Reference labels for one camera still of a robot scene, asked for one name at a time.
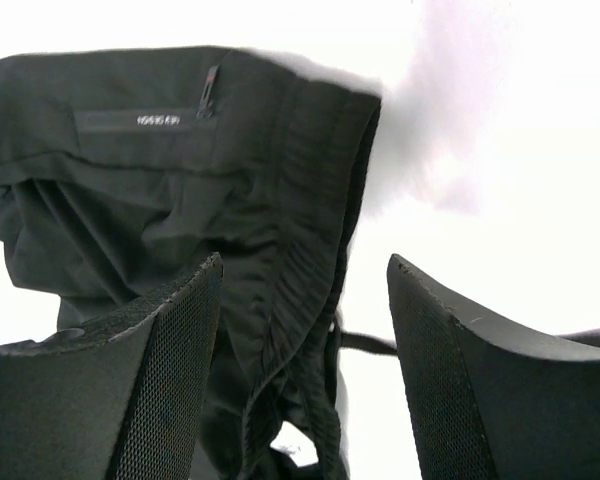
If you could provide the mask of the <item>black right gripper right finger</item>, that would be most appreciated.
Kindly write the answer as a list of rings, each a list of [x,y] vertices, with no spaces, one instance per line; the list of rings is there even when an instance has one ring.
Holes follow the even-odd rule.
[[[387,268],[425,479],[600,479],[600,328],[554,336]]]

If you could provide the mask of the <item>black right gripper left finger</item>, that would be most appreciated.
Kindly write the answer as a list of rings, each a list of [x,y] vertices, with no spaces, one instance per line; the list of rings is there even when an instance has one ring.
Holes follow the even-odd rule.
[[[0,346],[0,479],[185,479],[223,278],[218,254],[48,339]]]

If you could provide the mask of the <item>black shorts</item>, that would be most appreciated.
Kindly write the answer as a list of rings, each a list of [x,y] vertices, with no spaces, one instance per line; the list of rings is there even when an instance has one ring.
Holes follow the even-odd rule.
[[[205,479],[347,475],[336,310],[380,111],[241,49],[0,59],[0,242],[59,328],[222,258]]]

